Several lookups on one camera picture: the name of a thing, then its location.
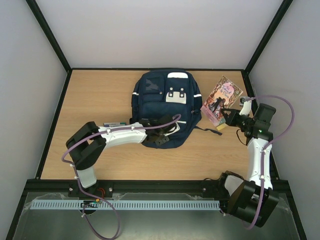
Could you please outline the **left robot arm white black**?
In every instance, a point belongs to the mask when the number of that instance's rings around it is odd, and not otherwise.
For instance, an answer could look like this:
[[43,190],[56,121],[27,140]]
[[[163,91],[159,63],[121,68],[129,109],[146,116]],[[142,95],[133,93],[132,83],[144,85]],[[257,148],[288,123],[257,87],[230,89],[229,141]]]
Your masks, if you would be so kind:
[[143,118],[129,125],[99,127],[95,122],[87,122],[67,142],[67,151],[61,160],[69,163],[75,172],[79,190],[97,183],[94,164],[103,150],[124,145],[167,142],[168,135],[180,130],[178,121],[181,115],[166,115],[159,120]]

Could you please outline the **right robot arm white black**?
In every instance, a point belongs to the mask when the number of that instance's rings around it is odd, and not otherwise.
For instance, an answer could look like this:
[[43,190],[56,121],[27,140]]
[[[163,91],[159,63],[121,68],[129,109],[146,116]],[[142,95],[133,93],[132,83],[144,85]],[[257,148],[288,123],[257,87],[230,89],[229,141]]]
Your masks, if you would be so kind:
[[246,137],[249,156],[247,177],[226,171],[218,183],[218,191],[230,196],[227,214],[242,220],[246,230],[263,227],[279,202],[270,175],[270,153],[273,133],[269,131],[276,109],[261,104],[250,117],[251,100],[241,103],[241,109],[224,108],[221,112],[230,127],[237,127]]

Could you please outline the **purple illustrated book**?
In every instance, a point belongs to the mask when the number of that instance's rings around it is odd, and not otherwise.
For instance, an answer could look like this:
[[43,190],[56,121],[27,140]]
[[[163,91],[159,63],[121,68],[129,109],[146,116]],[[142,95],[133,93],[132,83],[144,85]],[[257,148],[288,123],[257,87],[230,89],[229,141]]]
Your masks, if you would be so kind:
[[230,108],[242,94],[243,90],[223,75],[200,110],[215,127],[218,127],[226,122],[222,109]]

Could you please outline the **navy blue backpack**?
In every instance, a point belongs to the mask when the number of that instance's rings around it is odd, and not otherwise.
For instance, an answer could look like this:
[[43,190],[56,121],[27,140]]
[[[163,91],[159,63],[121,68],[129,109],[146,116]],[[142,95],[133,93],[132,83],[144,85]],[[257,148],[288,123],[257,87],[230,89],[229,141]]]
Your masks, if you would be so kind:
[[180,114],[177,136],[183,145],[202,119],[202,105],[199,86],[191,73],[180,69],[152,70],[144,73],[135,84],[129,122]]

